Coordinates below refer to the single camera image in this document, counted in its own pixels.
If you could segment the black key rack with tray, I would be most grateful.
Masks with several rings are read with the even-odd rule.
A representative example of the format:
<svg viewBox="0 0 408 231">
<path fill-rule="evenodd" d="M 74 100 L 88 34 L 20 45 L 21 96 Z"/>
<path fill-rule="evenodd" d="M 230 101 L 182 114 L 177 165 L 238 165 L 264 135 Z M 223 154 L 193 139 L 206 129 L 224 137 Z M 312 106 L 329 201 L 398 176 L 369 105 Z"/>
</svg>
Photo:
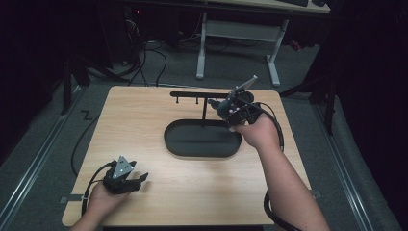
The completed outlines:
<svg viewBox="0 0 408 231">
<path fill-rule="evenodd" d="M 242 137 L 231 132 L 223 120 L 207 119 L 210 99 L 226 99 L 227 93 L 172 91 L 172 97 L 204 100 L 200 119 L 178 119 L 169 123 L 164 131 L 165 145 L 172 154 L 183 158 L 229 158 L 236 154 Z"/>
</svg>

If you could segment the black metal stand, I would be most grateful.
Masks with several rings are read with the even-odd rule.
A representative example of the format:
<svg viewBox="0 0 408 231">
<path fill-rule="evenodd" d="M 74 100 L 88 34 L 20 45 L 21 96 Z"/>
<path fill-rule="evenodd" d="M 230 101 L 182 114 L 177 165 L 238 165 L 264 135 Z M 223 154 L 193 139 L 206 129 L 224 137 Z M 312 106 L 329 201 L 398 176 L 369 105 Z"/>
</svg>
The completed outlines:
<svg viewBox="0 0 408 231">
<path fill-rule="evenodd" d="M 301 84 L 280 92 L 281 97 L 288 97 L 297 92 L 310 92 L 309 102 L 313 105 L 324 103 L 325 113 L 323 124 L 326 132 L 333 135 L 333 115 L 335 113 L 336 76 L 322 75 L 317 78 L 303 81 Z"/>
<path fill-rule="evenodd" d="M 72 79 L 80 87 L 88 87 L 90 84 L 86 65 L 80 57 L 67 58 L 64 62 L 62 115 L 67 114 L 72 104 Z"/>
</svg>

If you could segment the metal floor rail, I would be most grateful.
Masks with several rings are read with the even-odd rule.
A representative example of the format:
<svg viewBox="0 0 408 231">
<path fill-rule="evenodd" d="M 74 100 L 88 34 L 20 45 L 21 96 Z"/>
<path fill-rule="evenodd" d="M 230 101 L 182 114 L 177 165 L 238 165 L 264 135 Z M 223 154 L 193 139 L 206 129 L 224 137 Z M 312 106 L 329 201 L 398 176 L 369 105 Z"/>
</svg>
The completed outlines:
<svg viewBox="0 0 408 231">
<path fill-rule="evenodd" d="M 6 231 L 13 222 L 86 90 L 86 87 L 74 88 L 67 110 L 60 102 L 64 92 L 57 90 L 51 104 L 33 120 L 11 157 L 0 167 L 0 176 L 5 176 L 0 182 L 0 231 Z"/>
<path fill-rule="evenodd" d="M 351 211 L 357 221 L 360 231 L 374 231 L 370 218 L 367 214 L 364 203 L 360 194 L 350 177 L 350 174 L 346 168 L 340 149 L 336 144 L 334 137 L 329 134 L 324 123 L 324 115 L 320 106 L 312 106 L 315 117 L 319 122 L 319 127 L 322 130 L 323 135 L 328 143 L 330 153 L 333 157 L 335 170 L 338 173 L 340 182 L 344 189 L 345 196 Z"/>
</svg>

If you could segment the white-legged wooden desk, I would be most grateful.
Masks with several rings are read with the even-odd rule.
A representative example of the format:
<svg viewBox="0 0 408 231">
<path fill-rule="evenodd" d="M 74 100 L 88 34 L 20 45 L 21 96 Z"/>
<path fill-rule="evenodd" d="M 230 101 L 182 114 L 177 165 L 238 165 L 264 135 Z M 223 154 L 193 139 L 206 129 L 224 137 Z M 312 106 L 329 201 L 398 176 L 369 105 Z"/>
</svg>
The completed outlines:
<svg viewBox="0 0 408 231">
<path fill-rule="evenodd" d="M 275 13 L 306 13 L 307 15 L 326 15 L 331 9 L 325 0 L 308 0 L 307 7 L 299 7 L 277 0 L 203 0 L 205 7 L 219 5 L 221 7 L 243 7 L 245 10 L 266 10 Z M 202 14 L 200 49 L 197 59 L 196 78 L 205 76 L 206 38 L 217 37 L 227 39 L 245 39 L 254 41 L 272 42 L 274 47 L 266 55 L 269 76 L 274 87 L 280 86 L 275 59 L 286 34 L 289 18 L 285 16 L 279 25 L 268 26 L 266 23 L 233 22 L 225 19 L 209 19 L 206 13 Z"/>
</svg>

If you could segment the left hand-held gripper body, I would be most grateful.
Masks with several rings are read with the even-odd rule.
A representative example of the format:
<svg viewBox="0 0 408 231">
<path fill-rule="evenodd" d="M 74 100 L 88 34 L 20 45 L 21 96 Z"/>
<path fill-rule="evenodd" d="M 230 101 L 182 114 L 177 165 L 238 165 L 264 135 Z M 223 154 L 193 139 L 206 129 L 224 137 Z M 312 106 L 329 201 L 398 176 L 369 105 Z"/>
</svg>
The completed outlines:
<svg viewBox="0 0 408 231">
<path fill-rule="evenodd" d="M 137 186 L 136 179 L 127 179 L 133 170 L 134 168 L 129 166 L 127 159 L 124 156 L 119 156 L 118 160 L 114 161 L 112 168 L 107 171 L 102 183 L 112 194 L 138 191 L 141 186 Z"/>
</svg>

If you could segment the person's left hand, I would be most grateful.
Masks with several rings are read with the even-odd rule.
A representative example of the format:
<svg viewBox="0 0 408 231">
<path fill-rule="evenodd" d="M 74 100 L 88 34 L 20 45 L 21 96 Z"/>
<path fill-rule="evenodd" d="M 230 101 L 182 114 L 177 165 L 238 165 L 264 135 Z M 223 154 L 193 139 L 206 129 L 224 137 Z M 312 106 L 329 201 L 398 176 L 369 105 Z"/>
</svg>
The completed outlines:
<svg viewBox="0 0 408 231">
<path fill-rule="evenodd" d="M 102 183 L 97 183 L 92 188 L 85 217 L 101 222 L 124 202 L 128 196 L 129 193 L 112 194 Z"/>
</svg>

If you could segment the person's right hand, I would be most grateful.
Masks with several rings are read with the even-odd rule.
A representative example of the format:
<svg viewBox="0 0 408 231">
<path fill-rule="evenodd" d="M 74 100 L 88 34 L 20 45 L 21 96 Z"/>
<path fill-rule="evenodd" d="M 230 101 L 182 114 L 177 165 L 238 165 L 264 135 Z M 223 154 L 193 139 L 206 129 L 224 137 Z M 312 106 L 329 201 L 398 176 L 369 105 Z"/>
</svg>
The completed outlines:
<svg viewBox="0 0 408 231">
<path fill-rule="evenodd" d="M 233 130 L 242 134 L 246 142 L 259 153 L 280 151 L 279 137 L 273 121 L 261 114 L 255 123 L 236 125 Z"/>
</svg>

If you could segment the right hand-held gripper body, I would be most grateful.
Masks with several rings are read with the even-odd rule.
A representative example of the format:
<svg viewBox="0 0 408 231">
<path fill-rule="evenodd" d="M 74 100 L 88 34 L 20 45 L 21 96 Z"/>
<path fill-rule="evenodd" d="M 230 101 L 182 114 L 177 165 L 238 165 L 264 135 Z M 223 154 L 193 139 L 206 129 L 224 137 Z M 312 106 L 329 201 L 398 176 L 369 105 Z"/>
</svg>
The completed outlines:
<svg viewBox="0 0 408 231">
<path fill-rule="evenodd" d="M 248 81 L 231 90 L 224 100 L 224 120 L 229 125 L 235 126 L 245 124 L 246 122 L 254 123 L 256 121 L 260 111 L 253 104 L 254 96 L 248 89 L 257 80 L 258 77 L 254 75 Z"/>
</svg>

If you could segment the black keyboard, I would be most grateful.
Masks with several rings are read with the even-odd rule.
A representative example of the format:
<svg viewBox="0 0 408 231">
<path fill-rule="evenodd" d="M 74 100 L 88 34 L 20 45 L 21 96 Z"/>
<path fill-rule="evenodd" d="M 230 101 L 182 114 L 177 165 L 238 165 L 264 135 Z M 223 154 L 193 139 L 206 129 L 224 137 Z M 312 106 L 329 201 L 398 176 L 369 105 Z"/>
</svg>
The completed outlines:
<svg viewBox="0 0 408 231">
<path fill-rule="evenodd" d="M 307 7 L 308 4 L 309 4 L 308 0 L 277 0 L 277 1 L 284 2 L 284 3 L 287 3 L 287 4 L 296 5 L 296 6 L 299 6 L 299 7 Z"/>
</svg>

